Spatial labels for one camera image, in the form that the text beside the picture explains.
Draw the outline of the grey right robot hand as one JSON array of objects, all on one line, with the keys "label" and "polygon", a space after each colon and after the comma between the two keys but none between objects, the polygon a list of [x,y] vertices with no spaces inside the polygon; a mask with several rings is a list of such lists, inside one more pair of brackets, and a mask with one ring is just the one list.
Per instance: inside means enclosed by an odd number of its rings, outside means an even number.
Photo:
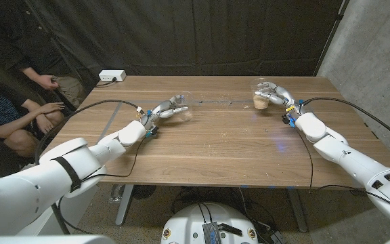
[{"label": "grey right robot hand", "polygon": [[289,91],[275,83],[269,81],[258,83],[253,93],[258,98],[283,106],[286,113],[291,114],[294,118],[300,117],[307,112]]}]

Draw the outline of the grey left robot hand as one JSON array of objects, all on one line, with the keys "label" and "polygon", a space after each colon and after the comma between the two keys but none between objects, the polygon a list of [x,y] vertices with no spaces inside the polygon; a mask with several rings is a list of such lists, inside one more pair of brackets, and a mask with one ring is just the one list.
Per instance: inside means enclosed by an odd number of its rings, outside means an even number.
[{"label": "grey left robot hand", "polygon": [[146,115],[140,119],[140,122],[146,129],[149,129],[158,119],[167,119],[174,114],[188,112],[189,110],[190,105],[186,100],[186,95],[179,94],[161,102],[152,110],[148,110]]}]

